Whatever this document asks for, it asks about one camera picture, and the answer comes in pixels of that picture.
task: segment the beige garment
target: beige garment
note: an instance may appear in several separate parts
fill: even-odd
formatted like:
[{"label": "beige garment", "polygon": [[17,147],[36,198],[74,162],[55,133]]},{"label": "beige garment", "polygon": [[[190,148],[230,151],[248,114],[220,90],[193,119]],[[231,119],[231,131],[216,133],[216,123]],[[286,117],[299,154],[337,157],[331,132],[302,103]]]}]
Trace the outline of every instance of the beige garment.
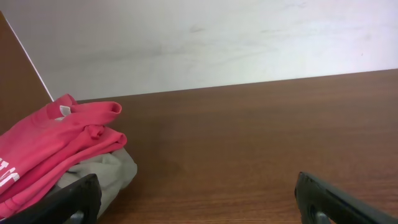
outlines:
[{"label": "beige garment", "polygon": [[120,149],[81,161],[61,177],[57,186],[64,188],[88,174],[96,174],[101,186],[101,208],[98,213],[100,216],[115,199],[119,190],[127,187],[137,174],[137,165],[125,149]]}]

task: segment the wood grain surface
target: wood grain surface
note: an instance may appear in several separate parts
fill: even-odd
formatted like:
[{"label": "wood grain surface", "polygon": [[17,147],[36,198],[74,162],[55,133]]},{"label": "wood grain surface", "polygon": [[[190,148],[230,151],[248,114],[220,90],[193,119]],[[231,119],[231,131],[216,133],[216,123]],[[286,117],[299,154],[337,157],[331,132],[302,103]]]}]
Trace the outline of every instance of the wood grain surface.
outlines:
[{"label": "wood grain surface", "polygon": [[0,12],[0,135],[51,99]]},{"label": "wood grain surface", "polygon": [[100,223],[300,223],[299,171],[398,216],[398,70],[101,100],[138,174]]}]

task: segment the pink cloth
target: pink cloth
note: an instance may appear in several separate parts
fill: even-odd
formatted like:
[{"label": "pink cloth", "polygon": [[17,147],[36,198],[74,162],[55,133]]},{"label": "pink cloth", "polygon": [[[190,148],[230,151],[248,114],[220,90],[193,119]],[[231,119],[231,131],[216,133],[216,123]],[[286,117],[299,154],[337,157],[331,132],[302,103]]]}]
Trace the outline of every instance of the pink cloth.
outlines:
[{"label": "pink cloth", "polygon": [[[71,113],[56,120],[61,105]],[[71,166],[122,148],[125,135],[104,126],[120,112],[115,102],[78,105],[64,95],[0,136],[0,217],[38,202]]]}]

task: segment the pile of clothes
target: pile of clothes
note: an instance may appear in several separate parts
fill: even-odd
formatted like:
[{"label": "pile of clothes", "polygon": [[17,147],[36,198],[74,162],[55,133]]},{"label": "pile of clothes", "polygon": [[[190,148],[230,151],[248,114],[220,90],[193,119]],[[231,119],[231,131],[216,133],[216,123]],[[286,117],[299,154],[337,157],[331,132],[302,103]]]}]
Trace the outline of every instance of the pile of clothes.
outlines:
[{"label": "pile of clothes", "polygon": [[120,112],[115,102],[79,105],[64,95],[0,136],[0,218],[87,174],[98,176],[101,215],[137,172],[125,135],[106,127]]}]

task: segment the white wall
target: white wall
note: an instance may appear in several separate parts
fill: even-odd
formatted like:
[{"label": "white wall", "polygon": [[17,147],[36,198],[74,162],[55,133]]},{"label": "white wall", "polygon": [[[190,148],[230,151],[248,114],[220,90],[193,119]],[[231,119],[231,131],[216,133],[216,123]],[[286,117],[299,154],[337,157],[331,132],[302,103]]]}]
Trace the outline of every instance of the white wall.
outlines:
[{"label": "white wall", "polygon": [[2,0],[76,99],[398,67],[396,0]]}]

